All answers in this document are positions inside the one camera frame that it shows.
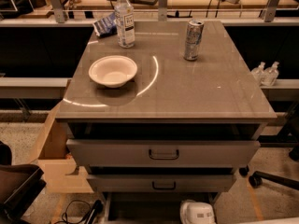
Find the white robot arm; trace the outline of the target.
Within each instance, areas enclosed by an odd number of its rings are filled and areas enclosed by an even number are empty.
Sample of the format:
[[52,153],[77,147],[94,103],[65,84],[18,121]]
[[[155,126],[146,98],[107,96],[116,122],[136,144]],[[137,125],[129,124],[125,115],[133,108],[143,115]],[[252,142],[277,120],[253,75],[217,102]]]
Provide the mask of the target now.
[[[211,204],[185,200],[180,204],[182,224],[218,224]],[[299,224],[299,217],[271,219],[237,224]]]

